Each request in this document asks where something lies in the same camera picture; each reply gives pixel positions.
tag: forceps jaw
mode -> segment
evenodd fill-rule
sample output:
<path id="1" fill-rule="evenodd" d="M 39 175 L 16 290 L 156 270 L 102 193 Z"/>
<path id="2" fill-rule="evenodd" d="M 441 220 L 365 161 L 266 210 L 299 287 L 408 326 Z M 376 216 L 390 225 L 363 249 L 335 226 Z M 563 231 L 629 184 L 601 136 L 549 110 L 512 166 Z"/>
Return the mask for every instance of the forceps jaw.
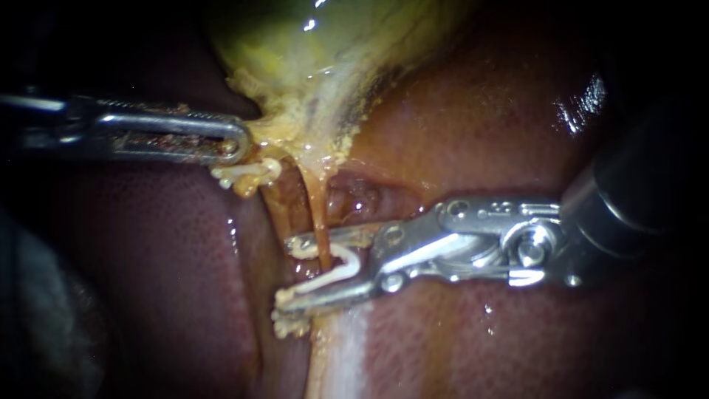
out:
<path id="1" fill-rule="evenodd" d="M 154 160 L 228 166 L 250 150 L 248 129 L 236 117 L 195 112 L 186 105 L 71 95 L 48 100 L 0 94 L 0 109 L 41 121 L 22 126 L 15 157 Z"/>

